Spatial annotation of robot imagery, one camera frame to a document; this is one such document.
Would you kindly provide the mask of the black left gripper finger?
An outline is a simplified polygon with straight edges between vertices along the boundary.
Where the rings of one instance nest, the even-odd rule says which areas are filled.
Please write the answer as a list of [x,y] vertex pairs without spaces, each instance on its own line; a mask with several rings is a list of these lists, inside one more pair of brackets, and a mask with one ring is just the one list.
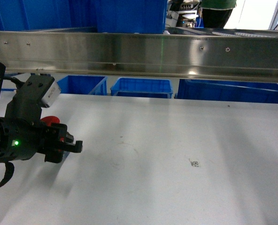
[[61,142],[60,150],[72,153],[81,153],[83,149],[83,141],[75,143]]

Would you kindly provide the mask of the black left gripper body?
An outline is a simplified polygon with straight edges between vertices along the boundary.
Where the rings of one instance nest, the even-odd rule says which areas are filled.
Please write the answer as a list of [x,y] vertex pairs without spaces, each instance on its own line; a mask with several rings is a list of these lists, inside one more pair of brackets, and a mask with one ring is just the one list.
[[45,161],[60,163],[69,150],[67,125],[41,119],[48,107],[43,94],[17,93],[0,117],[0,163],[29,160],[35,154]]

